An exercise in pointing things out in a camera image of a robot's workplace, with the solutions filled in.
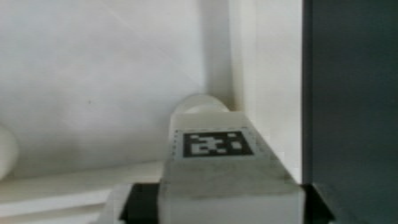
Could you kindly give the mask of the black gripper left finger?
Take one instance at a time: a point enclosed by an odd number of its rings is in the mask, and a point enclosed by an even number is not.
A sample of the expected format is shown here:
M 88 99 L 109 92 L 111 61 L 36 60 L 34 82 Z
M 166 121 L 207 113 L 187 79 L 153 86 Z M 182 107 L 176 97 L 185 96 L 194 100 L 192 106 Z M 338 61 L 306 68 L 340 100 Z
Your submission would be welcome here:
M 159 224 L 159 183 L 118 185 L 96 224 Z

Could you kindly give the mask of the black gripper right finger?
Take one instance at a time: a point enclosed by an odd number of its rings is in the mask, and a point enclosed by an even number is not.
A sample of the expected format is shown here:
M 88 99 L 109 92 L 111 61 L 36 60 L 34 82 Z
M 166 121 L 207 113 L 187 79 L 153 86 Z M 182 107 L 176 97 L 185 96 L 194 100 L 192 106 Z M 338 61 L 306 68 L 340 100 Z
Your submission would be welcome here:
M 349 224 L 333 188 L 320 183 L 303 185 L 306 191 L 304 224 Z

